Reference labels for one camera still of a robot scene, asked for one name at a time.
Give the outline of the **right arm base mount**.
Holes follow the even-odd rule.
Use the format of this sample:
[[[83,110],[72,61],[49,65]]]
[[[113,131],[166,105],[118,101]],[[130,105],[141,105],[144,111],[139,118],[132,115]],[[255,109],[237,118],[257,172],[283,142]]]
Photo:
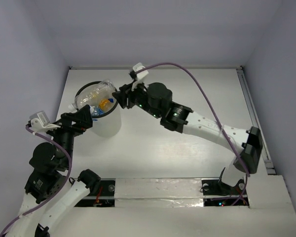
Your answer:
[[[247,175],[240,179],[234,187],[223,183],[220,178],[201,179],[200,193],[204,206],[247,206],[249,200],[246,191]]]

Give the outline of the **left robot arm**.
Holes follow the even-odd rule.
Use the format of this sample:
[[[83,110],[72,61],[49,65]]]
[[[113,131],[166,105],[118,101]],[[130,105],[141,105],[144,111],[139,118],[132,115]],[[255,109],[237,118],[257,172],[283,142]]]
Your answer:
[[[49,237],[62,219],[87,195],[98,192],[101,178],[90,169],[71,181],[74,138],[93,126],[92,108],[63,113],[50,122],[44,111],[30,116],[26,130],[45,140],[36,146],[29,164],[33,172],[25,185],[18,213],[1,237]]]

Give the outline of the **large clear plastic bottle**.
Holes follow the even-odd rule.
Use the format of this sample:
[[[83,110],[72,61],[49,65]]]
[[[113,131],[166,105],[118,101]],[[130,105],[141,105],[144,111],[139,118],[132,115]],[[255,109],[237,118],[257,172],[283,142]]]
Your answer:
[[[76,95],[74,102],[68,106],[69,110],[79,110],[85,105],[98,107],[102,99],[113,98],[113,92],[115,92],[115,86],[108,79],[100,82],[92,82]]]

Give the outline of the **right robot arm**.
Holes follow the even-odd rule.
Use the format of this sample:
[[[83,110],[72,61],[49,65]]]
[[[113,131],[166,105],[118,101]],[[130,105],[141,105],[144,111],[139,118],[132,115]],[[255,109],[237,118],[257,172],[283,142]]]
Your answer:
[[[172,91],[159,82],[136,87],[125,84],[112,95],[122,108],[138,106],[159,119],[160,125],[170,131],[197,136],[236,152],[235,158],[223,169],[217,181],[221,193],[230,193],[245,175],[257,172],[263,149],[259,128],[240,129],[219,125],[217,121],[173,102]]]

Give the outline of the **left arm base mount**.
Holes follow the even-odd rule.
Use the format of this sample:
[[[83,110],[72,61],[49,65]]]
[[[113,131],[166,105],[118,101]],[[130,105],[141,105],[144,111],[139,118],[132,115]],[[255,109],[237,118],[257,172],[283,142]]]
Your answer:
[[[76,181],[91,185],[91,193],[80,199],[75,207],[114,207],[115,179],[102,179],[90,169],[83,170],[77,178],[70,177],[73,186]]]

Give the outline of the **yellow cap orange label bottle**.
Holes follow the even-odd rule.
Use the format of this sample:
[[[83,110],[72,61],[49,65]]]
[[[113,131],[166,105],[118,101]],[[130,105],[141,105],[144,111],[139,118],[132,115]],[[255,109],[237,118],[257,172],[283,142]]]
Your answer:
[[[102,99],[98,105],[99,109],[101,109],[104,113],[108,112],[113,108],[115,101],[113,98]]]

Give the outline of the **blue label clear bottle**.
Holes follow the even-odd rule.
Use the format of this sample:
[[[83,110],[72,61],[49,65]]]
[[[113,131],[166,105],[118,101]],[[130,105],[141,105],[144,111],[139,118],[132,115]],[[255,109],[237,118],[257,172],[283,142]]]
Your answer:
[[[99,107],[97,106],[91,106],[90,107],[90,114],[92,117],[98,117],[103,115],[105,112],[103,110],[101,110]]]

